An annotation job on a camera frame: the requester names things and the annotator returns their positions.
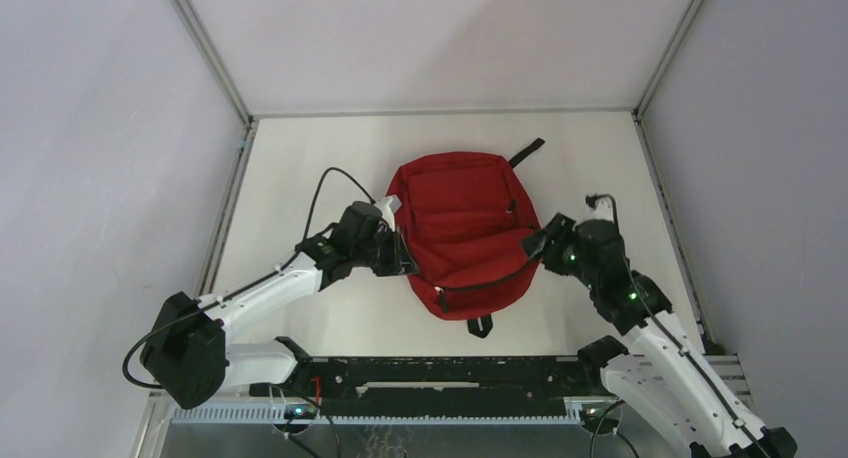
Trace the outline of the red student backpack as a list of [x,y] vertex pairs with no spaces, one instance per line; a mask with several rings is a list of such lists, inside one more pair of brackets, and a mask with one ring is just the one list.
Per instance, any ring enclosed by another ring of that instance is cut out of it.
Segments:
[[401,206],[395,220],[418,266],[412,291],[435,317],[462,321],[480,339],[495,312],[528,291],[538,264],[522,248],[541,225],[517,167],[545,141],[511,158],[452,151],[400,166],[388,194]]

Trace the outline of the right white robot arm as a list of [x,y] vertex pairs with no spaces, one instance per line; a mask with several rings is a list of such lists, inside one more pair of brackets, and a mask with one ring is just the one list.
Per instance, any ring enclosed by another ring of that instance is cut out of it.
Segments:
[[789,431],[768,427],[744,404],[695,347],[660,288],[632,269],[615,222],[575,223],[558,214],[522,247],[546,270],[582,283],[620,335],[579,351],[584,390],[609,391],[685,457],[796,455]]

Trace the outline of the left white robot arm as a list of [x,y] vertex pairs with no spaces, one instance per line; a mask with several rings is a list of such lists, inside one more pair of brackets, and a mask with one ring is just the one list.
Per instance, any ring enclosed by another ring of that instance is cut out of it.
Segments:
[[305,392],[313,370],[301,361],[302,352],[280,340],[244,344],[238,337],[275,310],[346,279],[355,268],[378,277],[416,273],[395,221],[401,206],[395,195],[375,203],[355,201],[338,222],[304,239],[268,274],[231,292],[169,297],[135,350],[154,388],[183,409],[221,390],[254,383],[274,383],[290,395]]

